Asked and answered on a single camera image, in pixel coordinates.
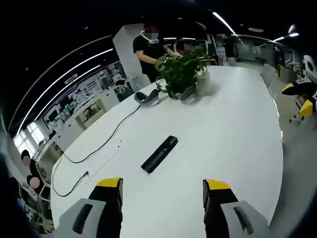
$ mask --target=white pillar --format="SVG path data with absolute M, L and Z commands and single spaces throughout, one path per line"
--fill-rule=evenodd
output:
M 134 91 L 150 84 L 148 77 L 142 73 L 138 58 L 133 53 L 133 40 L 140 35 L 143 26 L 143 24 L 124 25 L 113 38 L 115 50 Z

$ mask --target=potted plant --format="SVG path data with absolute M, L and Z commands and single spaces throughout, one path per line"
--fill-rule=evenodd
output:
M 203 71 L 205 63 L 200 59 L 204 58 L 197 51 L 192 51 L 186 56 L 162 56 L 155 64 L 160 72 L 157 77 L 158 90 L 168 93 L 171 98 L 177 98 L 176 94 L 183 94 L 189 87 L 196 87 L 195 75 Z M 163 88 L 158 80 L 165 79 L 166 87 Z

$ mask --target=ceiling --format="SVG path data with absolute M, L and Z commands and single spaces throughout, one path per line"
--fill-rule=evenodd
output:
M 177 34 L 203 36 L 195 21 L 205 24 L 211 33 L 227 31 L 212 15 L 213 11 L 218 12 L 237 34 L 268 39 L 287 35 L 290 25 L 296 24 L 300 37 L 285 39 L 283 43 L 301 51 L 311 49 L 308 48 L 309 29 L 305 28 L 301 7 L 284 6 L 273 1 L 242 4 L 225 0 L 160 0 L 155 5 L 147 0 L 13 2 L 4 23 L 8 42 L 4 50 L 7 54 L 7 66 L 4 68 L 7 76 L 1 80 L 0 97 L 4 105 L 5 126 L 8 128 L 13 119 L 9 132 L 15 135 L 30 107 L 57 78 L 91 56 L 114 48 L 111 37 L 89 44 L 61 60 L 37 81 L 55 62 L 80 46 L 108 35 L 114 36 L 124 24 L 140 22 L 159 23 L 164 37 Z M 264 29 L 264 32 L 251 32 L 249 27 Z M 113 50 L 76 68 L 65 79 L 75 73 L 81 75 L 100 63 L 107 65 L 117 60 Z M 25 126 L 65 86 L 63 81 L 56 83 L 38 102 L 27 117 Z M 34 82 L 36 84 L 13 117 Z

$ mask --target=black shirt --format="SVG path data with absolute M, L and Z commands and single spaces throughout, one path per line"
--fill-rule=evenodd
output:
M 133 41 L 133 52 L 135 53 L 136 51 L 143 51 L 143 54 L 146 56 L 158 59 L 166 53 L 163 45 L 164 39 L 159 38 L 159 43 L 150 44 L 148 40 L 144 39 L 142 36 L 138 36 Z M 141 60 L 140 64 L 142 73 L 144 74 L 152 73 L 155 70 L 154 64 L 146 63 Z
M 233 48 L 235 47 L 235 39 L 232 36 L 224 40 L 223 46 L 224 46 L 224 50 L 226 52 L 227 58 L 235 57 L 233 53 Z

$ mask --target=white table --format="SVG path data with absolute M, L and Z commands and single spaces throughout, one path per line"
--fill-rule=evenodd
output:
M 87 161 L 75 165 L 62 157 L 54 178 L 59 193 L 69 192 L 85 171 L 91 175 L 67 197 L 51 190 L 55 227 L 63 212 L 78 199 L 87 198 L 98 181 L 111 177 L 123 178 L 122 238 L 205 237 L 203 179 L 227 182 L 239 200 L 246 200 L 271 221 L 283 169 L 273 100 L 255 70 L 208 69 L 217 87 L 214 95 L 188 105 L 160 94 L 160 104 L 141 107 Z M 155 87 L 151 84 L 142 91 L 150 93 Z M 72 160 L 83 159 L 137 107 L 133 96 L 114 107 L 89 127 L 66 155 Z M 147 174 L 140 166 L 169 135 L 176 136 L 178 144 Z

